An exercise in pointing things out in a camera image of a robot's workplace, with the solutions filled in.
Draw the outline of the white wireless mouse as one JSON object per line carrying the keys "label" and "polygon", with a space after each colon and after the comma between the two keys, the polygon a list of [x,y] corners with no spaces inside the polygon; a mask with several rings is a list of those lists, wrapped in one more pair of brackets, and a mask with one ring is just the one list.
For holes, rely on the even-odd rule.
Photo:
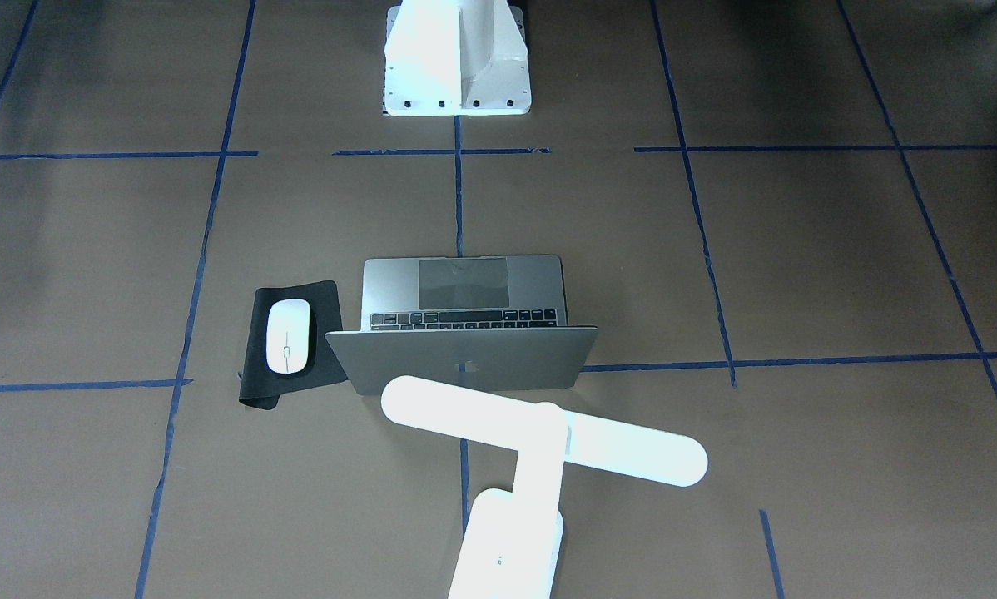
{"label": "white wireless mouse", "polygon": [[277,374],[305,370],[310,357],[311,309],[305,299],[278,300],[267,315],[264,349],[267,368]]}

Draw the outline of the black mouse pad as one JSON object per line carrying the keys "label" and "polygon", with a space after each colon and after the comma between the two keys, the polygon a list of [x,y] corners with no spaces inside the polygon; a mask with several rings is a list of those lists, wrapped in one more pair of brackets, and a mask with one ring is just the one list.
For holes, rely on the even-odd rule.
{"label": "black mouse pad", "polygon": [[347,375],[325,339],[342,329],[332,280],[255,290],[239,402],[272,410],[283,394],[342,383]]}

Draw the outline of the grey laptop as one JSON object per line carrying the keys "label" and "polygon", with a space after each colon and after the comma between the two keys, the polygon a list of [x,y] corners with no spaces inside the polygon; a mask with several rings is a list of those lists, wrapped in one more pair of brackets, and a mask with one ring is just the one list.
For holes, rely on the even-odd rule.
{"label": "grey laptop", "polygon": [[360,329],[325,336],[363,397],[403,375],[487,392],[567,389],[597,338],[568,322],[558,255],[370,259]]}

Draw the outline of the white pedestal column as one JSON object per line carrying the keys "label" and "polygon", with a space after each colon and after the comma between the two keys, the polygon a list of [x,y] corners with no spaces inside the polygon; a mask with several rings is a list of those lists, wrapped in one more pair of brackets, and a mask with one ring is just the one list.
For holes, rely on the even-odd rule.
{"label": "white pedestal column", "polygon": [[524,115],[533,105],[522,7],[403,1],[387,12],[382,110],[391,116]]}

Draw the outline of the white desk lamp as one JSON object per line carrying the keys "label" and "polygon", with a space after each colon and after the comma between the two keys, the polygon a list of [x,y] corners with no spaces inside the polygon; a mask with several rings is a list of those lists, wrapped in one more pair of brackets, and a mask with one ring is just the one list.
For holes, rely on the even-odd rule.
{"label": "white desk lamp", "polygon": [[381,407],[395,423],[517,455],[511,489],[488,488],[469,509],[452,598],[551,595],[567,463],[675,487],[697,484],[708,470],[707,451],[688,436],[434,380],[391,380]]}

